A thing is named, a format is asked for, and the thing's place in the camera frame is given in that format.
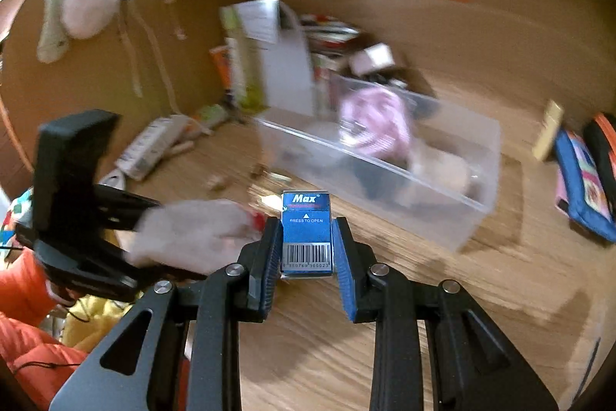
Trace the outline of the white drawstring cloth pouch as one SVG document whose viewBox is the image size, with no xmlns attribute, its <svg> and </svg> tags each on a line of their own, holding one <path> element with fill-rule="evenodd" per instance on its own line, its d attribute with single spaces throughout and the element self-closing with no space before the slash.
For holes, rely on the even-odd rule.
<svg viewBox="0 0 616 411">
<path fill-rule="evenodd" d="M 235 263 L 245 244 L 260 239 L 252 212 L 229 199 L 155 206 L 140 217 L 126 259 L 140 268 L 164 265 L 209 275 Z"/>
</svg>

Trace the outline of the clear plastic storage bin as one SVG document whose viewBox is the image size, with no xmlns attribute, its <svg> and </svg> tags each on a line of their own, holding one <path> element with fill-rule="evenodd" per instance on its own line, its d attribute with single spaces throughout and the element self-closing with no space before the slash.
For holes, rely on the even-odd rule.
<svg viewBox="0 0 616 411">
<path fill-rule="evenodd" d="M 267 166 L 456 252 L 495 207 L 500 125 L 437 98 L 339 77 L 330 112 L 256 118 Z"/>
</svg>

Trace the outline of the blue Max staples box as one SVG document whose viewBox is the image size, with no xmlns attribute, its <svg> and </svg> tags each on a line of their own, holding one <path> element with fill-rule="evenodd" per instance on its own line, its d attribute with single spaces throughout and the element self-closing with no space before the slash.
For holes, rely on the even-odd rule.
<svg viewBox="0 0 616 411">
<path fill-rule="evenodd" d="M 330 277 L 333 274 L 331 221 L 329 193 L 283 193 L 283 277 Z"/>
</svg>

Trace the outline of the white printed carton box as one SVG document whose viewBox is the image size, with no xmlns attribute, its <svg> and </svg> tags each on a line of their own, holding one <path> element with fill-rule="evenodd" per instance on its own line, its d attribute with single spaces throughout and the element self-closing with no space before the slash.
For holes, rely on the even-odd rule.
<svg viewBox="0 0 616 411">
<path fill-rule="evenodd" d="M 116 159 L 116 167 L 132 180 L 144 180 L 168 149 L 179 140 L 188 122 L 189 118 L 184 115 L 151 121 Z"/>
</svg>

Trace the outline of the small white tube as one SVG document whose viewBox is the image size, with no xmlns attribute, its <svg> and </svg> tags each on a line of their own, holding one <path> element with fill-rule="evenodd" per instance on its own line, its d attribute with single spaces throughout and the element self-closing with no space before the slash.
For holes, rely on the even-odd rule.
<svg viewBox="0 0 616 411">
<path fill-rule="evenodd" d="M 183 141 L 171 146 L 163 155 L 164 159 L 173 158 L 176 155 L 183 154 L 192 150 L 195 147 L 195 142 L 192 140 Z"/>
</svg>

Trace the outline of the green cap lotion bottle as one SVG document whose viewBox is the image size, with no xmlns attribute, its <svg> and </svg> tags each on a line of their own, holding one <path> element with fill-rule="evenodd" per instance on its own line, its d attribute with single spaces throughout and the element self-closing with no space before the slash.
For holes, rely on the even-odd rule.
<svg viewBox="0 0 616 411">
<path fill-rule="evenodd" d="M 221 104 L 204 105 L 193 118 L 205 129 L 215 129 L 230 119 L 229 111 Z"/>
</svg>

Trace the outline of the blue patterned pencil pouch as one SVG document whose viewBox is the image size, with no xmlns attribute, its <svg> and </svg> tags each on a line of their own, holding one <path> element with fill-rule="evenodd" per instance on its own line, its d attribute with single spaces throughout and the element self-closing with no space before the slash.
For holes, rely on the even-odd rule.
<svg viewBox="0 0 616 411">
<path fill-rule="evenodd" d="M 569 218 L 604 241 L 615 242 L 615 222 L 596 165 L 583 139 L 560 129 L 554 151 L 565 185 Z"/>
</svg>

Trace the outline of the cream small bottle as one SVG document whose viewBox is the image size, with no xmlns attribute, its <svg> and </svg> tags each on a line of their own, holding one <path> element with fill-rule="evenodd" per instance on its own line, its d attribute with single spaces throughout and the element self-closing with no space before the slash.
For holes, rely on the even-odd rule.
<svg viewBox="0 0 616 411">
<path fill-rule="evenodd" d="M 563 106 L 550 100 L 544 112 L 540 134 L 531 150 L 532 156 L 537 161 L 544 162 L 548 158 L 556 141 L 556 135 L 562 126 L 563 118 Z"/>
</svg>

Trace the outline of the white fluffy pompom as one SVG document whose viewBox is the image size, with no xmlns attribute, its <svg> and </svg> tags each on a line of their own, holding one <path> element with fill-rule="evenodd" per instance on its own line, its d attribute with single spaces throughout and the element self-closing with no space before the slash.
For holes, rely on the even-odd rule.
<svg viewBox="0 0 616 411">
<path fill-rule="evenodd" d="M 75 40 L 86 40 L 110 24 L 120 0 L 64 0 L 60 19 L 67 34 Z"/>
</svg>

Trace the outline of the orange black round case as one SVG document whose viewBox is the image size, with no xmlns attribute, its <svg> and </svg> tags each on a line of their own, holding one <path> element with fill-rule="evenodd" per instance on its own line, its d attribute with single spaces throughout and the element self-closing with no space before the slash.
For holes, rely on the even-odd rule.
<svg viewBox="0 0 616 411">
<path fill-rule="evenodd" d="M 612 213 L 615 213 L 615 116 L 599 112 L 583 129 L 588 147 L 606 194 Z"/>
</svg>

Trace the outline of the white file box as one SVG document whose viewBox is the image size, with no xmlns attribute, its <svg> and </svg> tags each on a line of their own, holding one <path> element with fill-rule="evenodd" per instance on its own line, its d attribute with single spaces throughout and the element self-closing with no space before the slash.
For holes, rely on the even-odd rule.
<svg viewBox="0 0 616 411">
<path fill-rule="evenodd" d="M 311 116 L 315 104 L 308 43 L 298 16 L 285 3 L 278 1 L 280 28 L 277 44 L 248 39 L 262 84 L 264 109 L 274 107 Z"/>
</svg>

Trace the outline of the white paper receipt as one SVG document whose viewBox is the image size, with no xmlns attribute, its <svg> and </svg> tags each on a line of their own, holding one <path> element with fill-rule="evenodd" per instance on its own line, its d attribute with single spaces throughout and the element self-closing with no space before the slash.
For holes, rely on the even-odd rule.
<svg viewBox="0 0 616 411">
<path fill-rule="evenodd" d="M 277 44 L 280 28 L 278 0 L 253 0 L 235 5 L 244 34 L 252 40 Z"/>
</svg>

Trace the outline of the small white cardboard box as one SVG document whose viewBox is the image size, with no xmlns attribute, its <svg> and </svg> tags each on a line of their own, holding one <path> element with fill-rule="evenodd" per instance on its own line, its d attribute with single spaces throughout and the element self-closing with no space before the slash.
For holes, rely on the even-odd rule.
<svg viewBox="0 0 616 411">
<path fill-rule="evenodd" d="M 349 66 L 354 75 L 362 76 L 393 69 L 397 62 L 390 46 L 379 43 L 354 53 Z"/>
</svg>

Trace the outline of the stack of books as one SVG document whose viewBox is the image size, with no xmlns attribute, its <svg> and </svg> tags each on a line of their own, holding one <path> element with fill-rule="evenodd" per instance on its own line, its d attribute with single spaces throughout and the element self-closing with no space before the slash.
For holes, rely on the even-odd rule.
<svg viewBox="0 0 616 411">
<path fill-rule="evenodd" d="M 304 30 L 313 70 L 317 112 L 333 109 L 332 75 L 339 73 L 339 64 L 346 65 L 346 54 L 359 44 L 362 31 L 336 17 L 303 13 L 300 23 Z"/>
</svg>

